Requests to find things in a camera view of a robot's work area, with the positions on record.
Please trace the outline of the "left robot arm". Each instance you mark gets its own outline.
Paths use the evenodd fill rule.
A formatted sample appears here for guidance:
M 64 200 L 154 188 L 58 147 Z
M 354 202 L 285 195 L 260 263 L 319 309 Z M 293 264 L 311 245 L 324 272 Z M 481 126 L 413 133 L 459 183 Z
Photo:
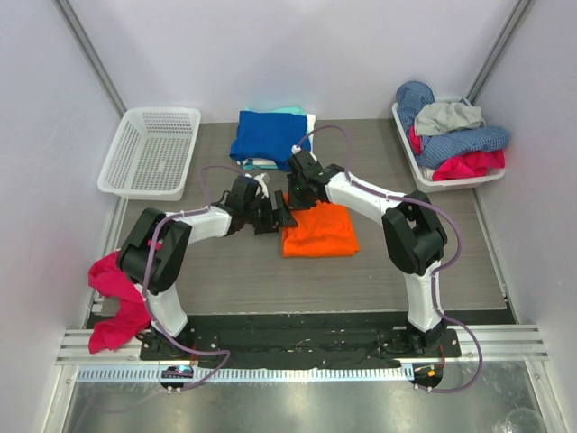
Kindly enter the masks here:
M 262 235 L 297 225 L 283 193 L 269 193 L 263 175 L 239 176 L 206 207 L 172 213 L 145 208 L 120 248 L 117 267 L 138 287 L 152 326 L 163 334 L 161 350 L 180 360 L 192 347 L 191 336 L 184 332 L 188 316 L 176 289 L 188 247 L 233 235 L 245 226 Z

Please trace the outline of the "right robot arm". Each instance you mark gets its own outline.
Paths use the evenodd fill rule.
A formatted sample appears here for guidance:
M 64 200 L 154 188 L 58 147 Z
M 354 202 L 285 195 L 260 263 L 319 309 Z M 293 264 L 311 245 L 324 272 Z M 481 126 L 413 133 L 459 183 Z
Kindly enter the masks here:
M 292 207 L 304 210 L 321 202 L 336 204 L 382 227 L 389 259 L 403 273 L 407 289 L 405 350 L 430 355 L 446 329 L 434 270 L 444 257 L 447 235 L 427 195 L 378 188 L 338 165 L 322 166 L 305 150 L 293 154 L 287 165 Z

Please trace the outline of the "orange t-shirt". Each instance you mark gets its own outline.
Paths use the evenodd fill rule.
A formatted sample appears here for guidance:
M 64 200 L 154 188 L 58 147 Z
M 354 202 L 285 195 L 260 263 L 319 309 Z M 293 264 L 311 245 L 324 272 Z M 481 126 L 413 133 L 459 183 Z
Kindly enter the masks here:
M 281 254 L 284 258 L 346 257 L 360 251 L 346 207 L 318 201 L 310 209 L 290 213 L 297 225 L 283 228 Z

